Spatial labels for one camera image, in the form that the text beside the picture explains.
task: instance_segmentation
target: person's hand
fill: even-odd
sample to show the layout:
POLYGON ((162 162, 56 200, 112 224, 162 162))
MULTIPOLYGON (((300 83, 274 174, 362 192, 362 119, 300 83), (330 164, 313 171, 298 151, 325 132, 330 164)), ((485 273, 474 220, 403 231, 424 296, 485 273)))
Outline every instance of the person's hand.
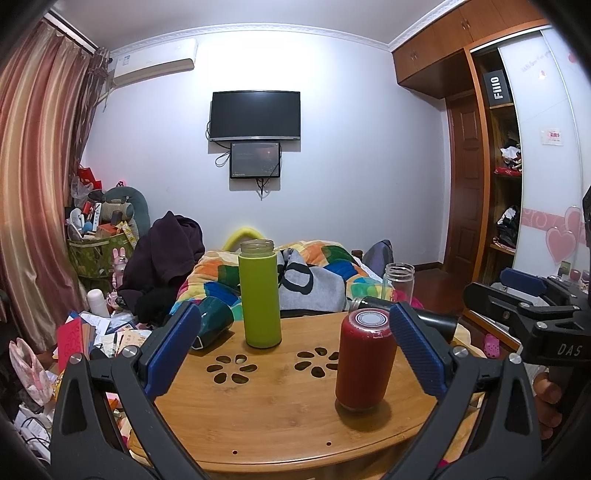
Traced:
POLYGON ((542 440, 547 440, 554 433, 553 428, 562 421, 562 414, 553 407, 562 397, 562 390, 548 380, 548 372, 542 372, 534 379, 534 392, 535 408, 540 421, 540 436, 542 440))

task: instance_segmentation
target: ceiling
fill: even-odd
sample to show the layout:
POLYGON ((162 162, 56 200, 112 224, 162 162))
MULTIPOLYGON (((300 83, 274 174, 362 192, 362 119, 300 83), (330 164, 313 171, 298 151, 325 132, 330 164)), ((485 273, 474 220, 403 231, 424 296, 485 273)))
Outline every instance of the ceiling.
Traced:
POLYGON ((54 10, 111 50, 186 28, 280 23, 388 44, 441 0, 58 0, 54 10))

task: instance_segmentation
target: curtain rod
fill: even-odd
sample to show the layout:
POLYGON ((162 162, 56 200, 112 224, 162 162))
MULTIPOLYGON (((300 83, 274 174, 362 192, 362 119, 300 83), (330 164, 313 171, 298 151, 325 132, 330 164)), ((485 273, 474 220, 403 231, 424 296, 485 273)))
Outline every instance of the curtain rod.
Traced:
POLYGON ((66 20, 64 20, 64 18, 59 16, 54 11, 49 10, 49 12, 45 14, 44 18, 64 35, 68 36, 71 40, 85 49, 88 53, 93 54, 98 48, 98 46, 92 40, 82 34, 76 29, 76 27, 72 26, 71 23, 68 23, 66 20))

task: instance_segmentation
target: striped curtain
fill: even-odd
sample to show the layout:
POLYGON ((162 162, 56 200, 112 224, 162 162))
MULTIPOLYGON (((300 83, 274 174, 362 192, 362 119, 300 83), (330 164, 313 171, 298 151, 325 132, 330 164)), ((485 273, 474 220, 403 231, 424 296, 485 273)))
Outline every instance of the striped curtain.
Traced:
POLYGON ((0 73, 0 284, 37 352, 82 306, 63 216, 89 57, 42 21, 0 73))

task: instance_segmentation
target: small sign on door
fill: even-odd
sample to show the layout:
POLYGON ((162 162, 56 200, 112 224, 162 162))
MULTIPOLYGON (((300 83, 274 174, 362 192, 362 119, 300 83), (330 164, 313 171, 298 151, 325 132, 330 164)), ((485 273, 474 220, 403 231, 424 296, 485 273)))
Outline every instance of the small sign on door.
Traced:
POLYGON ((542 130, 542 145, 558 145, 561 147, 562 133, 558 128, 549 128, 548 130, 542 130))

